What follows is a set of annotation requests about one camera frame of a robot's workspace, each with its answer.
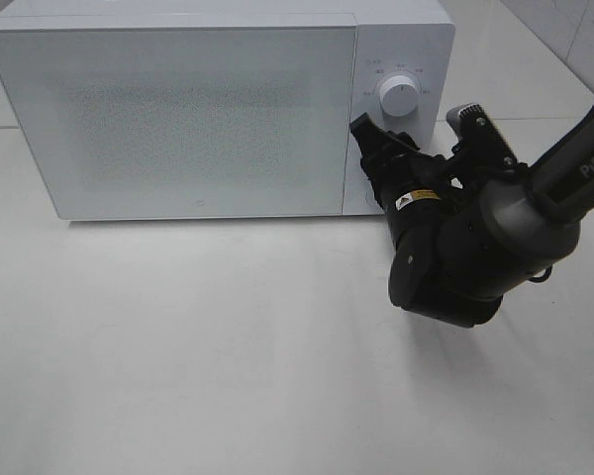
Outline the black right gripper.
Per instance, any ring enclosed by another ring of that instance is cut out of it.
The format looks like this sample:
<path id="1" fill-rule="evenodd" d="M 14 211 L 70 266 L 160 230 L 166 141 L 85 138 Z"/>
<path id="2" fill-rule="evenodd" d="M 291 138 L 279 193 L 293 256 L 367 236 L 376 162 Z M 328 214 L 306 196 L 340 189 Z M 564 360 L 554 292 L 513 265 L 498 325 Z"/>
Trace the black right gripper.
<path id="1" fill-rule="evenodd" d="M 422 153 L 407 133 L 382 130 L 367 113 L 349 128 L 392 240 L 435 241 L 440 225 L 455 209 L 454 194 L 439 176 L 446 159 Z"/>

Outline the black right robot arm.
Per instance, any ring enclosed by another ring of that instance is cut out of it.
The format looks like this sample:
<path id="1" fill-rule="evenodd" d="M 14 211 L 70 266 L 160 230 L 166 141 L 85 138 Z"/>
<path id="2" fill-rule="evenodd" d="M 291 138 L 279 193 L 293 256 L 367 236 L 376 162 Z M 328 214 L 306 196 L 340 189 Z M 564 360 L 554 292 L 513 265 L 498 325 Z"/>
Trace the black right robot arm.
<path id="1" fill-rule="evenodd" d="M 451 156 L 422 153 L 367 115 L 350 131 L 395 249 L 391 303 L 472 328 L 576 249 L 594 209 L 594 104 L 533 164 L 516 157 L 479 104 L 446 119 L 457 138 Z"/>

